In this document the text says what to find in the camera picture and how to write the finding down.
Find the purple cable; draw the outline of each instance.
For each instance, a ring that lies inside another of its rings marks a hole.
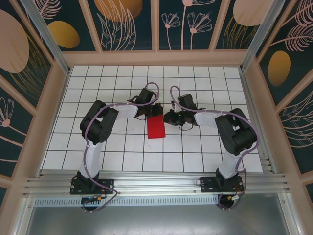
[[[175,102],[175,104],[177,104],[177,105],[178,105],[179,107],[181,107],[182,109],[187,110],[187,111],[191,111],[191,112],[199,112],[199,113],[211,112],[211,113],[217,113],[217,114],[229,114],[229,115],[232,115],[232,116],[234,116],[234,117],[237,117],[237,118],[243,120],[244,122],[246,122],[246,123],[253,129],[253,131],[255,132],[255,134],[256,134],[256,136],[257,136],[257,141],[256,141],[255,146],[254,146],[253,148],[251,148],[251,149],[248,149],[247,151],[245,151],[245,152],[241,155],[241,157],[239,158],[239,160],[238,160],[238,162],[237,162],[237,164],[236,164],[236,167],[235,167],[235,170],[236,170],[238,173],[245,173],[245,185],[244,185],[244,191],[243,191],[243,196],[244,196],[245,191],[246,191],[246,169],[243,169],[242,171],[238,171],[238,167],[239,167],[239,164],[240,164],[240,162],[242,161],[244,155],[246,155],[246,154],[252,152],[254,149],[256,149],[256,148],[259,146],[259,144],[260,144],[260,136],[259,136],[258,130],[257,130],[256,127],[255,127],[251,122],[249,122],[247,119],[245,119],[244,117],[242,117],[242,116],[240,116],[240,115],[238,115],[238,114],[232,113],[232,112],[228,112],[228,111],[218,111],[218,110],[209,110],[209,109],[205,109],[205,110],[194,110],[194,109],[185,108],[185,107],[183,107],[181,104],[179,104],[179,103],[175,100],[175,98],[174,98],[174,96],[173,96],[173,92],[172,92],[172,91],[173,91],[173,88],[176,88],[176,89],[178,90],[178,93],[179,93],[178,96],[180,96],[179,87],[178,87],[178,86],[172,86],[172,87],[170,88],[170,94],[171,94],[171,98],[172,98],[172,100]],[[227,207],[225,207],[225,206],[223,206],[222,204],[220,204],[220,200],[221,200],[221,197],[222,197],[222,196],[223,196],[223,194],[220,194],[220,195],[219,195],[219,198],[218,198],[218,206],[219,206],[219,208],[221,208],[221,209],[227,209]],[[236,208],[236,207],[239,205],[240,201],[241,201],[241,199],[232,207],[232,209]]]
[[[92,210],[92,211],[88,211],[88,210],[85,209],[86,203],[89,202],[89,201],[86,201],[86,202],[83,204],[84,212],[93,213],[93,212],[97,212],[97,211],[103,209],[103,208],[104,208],[108,203],[110,203],[110,201],[112,201],[112,200],[117,196],[117,194],[118,194],[118,191],[117,191],[117,190],[112,189],[112,188],[109,188],[109,187],[106,187],[106,186],[104,186],[104,185],[98,183],[97,181],[95,181],[95,180],[91,177],[91,175],[90,175],[90,173],[89,173],[89,171],[88,171],[88,169],[87,169],[87,165],[86,165],[86,154],[87,154],[88,147],[89,147],[88,131],[89,131],[91,125],[93,124],[93,122],[95,121],[95,119],[98,117],[98,115],[99,115],[103,110],[105,110],[105,109],[108,108],[108,107],[116,107],[116,106],[120,106],[120,105],[146,106],[146,105],[152,104],[152,103],[154,103],[155,101],[157,101],[158,98],[159,98],[159,96],[160,96],[160,88],[159,88],[159,86],[157,85],[157,83],[154,83],[154,82],[149,82],[149,83],[147,83],[146,87],[148,87],[149,84],[154,84],[154,85],[156,85],[156,87],[157,87],[157,94],[156,94],[155,98],[154,98],[152,101],[150,101],[150,102],[148,102],[148,103],[146,103],[146,104],[134,104],[134,103],[127,102],[127,103],[117,103],[117,104],[109,104],[109,105],[106,105],[106,106],[104,106],[103,108],[101,108],[101,109],[97,112],[97,114],[91,119],[89,125],[87,126],[86,131],[85,131],[85,140],[86,140],[86,143],[87,143],[87,144],[86,144],[86,148],[85,148],[85,151],[84,151],[84,158],[83,158],[83,163],[84,163],[84,168],[85,168],[86,174],[88,175],[88,177],[90,178],[90,180],[91,180],[93,183],[95,183],[96,185],[98,185],[99,187],[101,187],[101,188],[103,188],[103,189],[106,189],[106,190],[110,190],[110,191],[112,191],[112,192],[115,192],[115,195],[114,195],[112,198],[110,198],[105,204],[103,204],[103,205],[100,206],[100,207],[97,207],[96,209],[94,209],[94,210]]]

